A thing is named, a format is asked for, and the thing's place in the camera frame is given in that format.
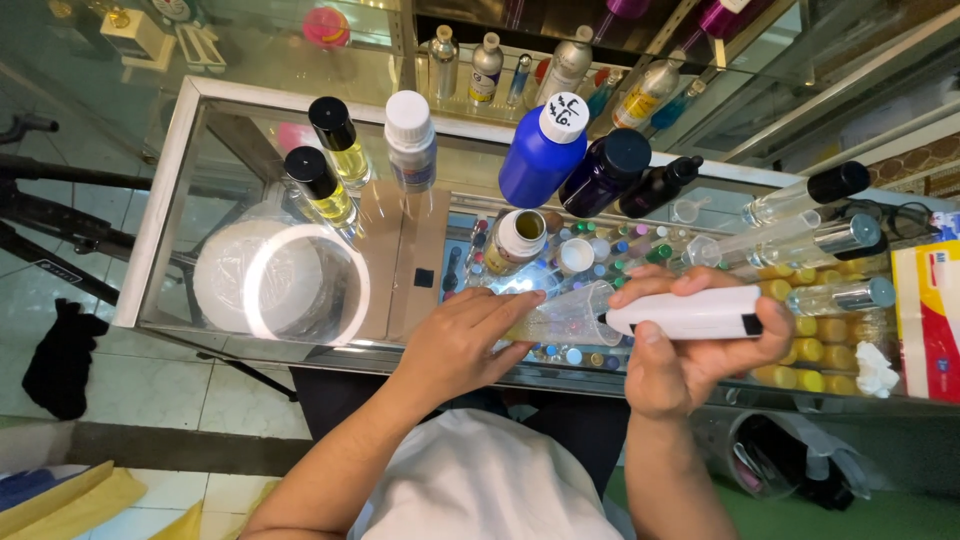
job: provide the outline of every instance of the black dropper bottle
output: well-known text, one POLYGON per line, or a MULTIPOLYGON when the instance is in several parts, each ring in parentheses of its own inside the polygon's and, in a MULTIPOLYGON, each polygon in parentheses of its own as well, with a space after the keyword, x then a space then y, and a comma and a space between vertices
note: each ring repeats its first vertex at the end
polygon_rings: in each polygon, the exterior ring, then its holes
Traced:
POLYGON ((700 156, 684 157, 653 169, 623 193, 617 203, 620 212, 638 219, 669 203, 680 195, 685 185, 697 178, 703 163, 700 156))

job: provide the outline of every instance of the black cap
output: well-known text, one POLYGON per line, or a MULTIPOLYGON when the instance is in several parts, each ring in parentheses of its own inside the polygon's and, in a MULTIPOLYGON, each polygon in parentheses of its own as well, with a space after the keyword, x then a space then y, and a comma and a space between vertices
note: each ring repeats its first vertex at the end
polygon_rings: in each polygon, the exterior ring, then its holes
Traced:
POLYGON ((850 197, 870 187, 870 172, 856 161, 841 163, 806 179, 806 192, 821 205, 850 197))
POLYGON ((333 96, 315 99, 306 115, 325 149, 343 152, 357 141, 347 104, 339 99, 333 96))
POLYGON ((887 239, 886 233, 880 233, 880 240, 878 240, 876 244, 872 246, 835 253, 833 254, 833 256, 840 260, 854 260, 855 258, 864 258, 864 257, 872 257, 874 255, 880 255, 881 253, 886 252, 888 249, 890 249, 890 240, 887 239))
POLYGON ((283 170, 307 199, 320 201, 337 189, 337 177, 326 166, 324 153, 312 146, 299 146, 283 160, 283 170))
POLYGON ((620 182, 633 182, 650 166, 653 149, 637 130, 617 128, 603 138, 600 164, 605 173, 620 182))
POLYGON ((703 164, 704 159, 700 156, 676 158, 666 164, 663 177, 672 184, 687 185, 697 179, 703 164))

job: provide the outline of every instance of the left hand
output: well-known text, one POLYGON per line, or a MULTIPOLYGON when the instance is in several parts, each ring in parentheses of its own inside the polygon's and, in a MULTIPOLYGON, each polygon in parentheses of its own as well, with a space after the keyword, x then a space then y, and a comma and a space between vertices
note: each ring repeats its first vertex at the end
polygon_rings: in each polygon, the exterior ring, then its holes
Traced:
MULTIPOLYGON (((634 268, 630 275, 633 279, 610 298, 610 307, 624 307, 651 294, 689 296, 706 288, 743 284, 730 274, 704 266, 679 279, 654 264, 634 268)), ((757 338, 671 342, 652 321, 636 325, 624 388, 632 410, 650 418, 686 416, 707 400, 721 379, 786 355, 793 337, 793 315, 779 302, 760 297, 756 316, 763 324, 763 334, 757 338)))
POLYGON ((391 382, 416 398, 424 413, 497 382, 534 343, 516 341, 491 354, 493 344, 545 298, 541 290, 494 295, 486 287, 464 289, 417 326, 391 382))

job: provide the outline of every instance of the yellow oil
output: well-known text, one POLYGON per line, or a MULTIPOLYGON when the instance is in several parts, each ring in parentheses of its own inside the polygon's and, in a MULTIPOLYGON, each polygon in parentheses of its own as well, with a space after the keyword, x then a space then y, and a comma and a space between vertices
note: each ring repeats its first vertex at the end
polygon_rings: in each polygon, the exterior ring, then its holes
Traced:
POLYGON ((370 167, 367 165, 367 157, 360 149, 359 140, 343 152, 331 150, 330 160, 347 189, 359 189, 370 180, 370 167))
POLYGON ((310 199, 310 204, 334 227, 347 227, 357 217, 356 205, 342 184, 337 184, 337 188, 325 199, 310 199))

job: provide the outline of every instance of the paper towel package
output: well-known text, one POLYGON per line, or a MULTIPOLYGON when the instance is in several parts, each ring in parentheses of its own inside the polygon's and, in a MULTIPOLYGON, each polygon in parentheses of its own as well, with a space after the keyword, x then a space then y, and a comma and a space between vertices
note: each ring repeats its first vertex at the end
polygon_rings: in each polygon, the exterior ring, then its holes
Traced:
POLYGON ((960 403, 960 240, 893 254, 907 395, 960 403))

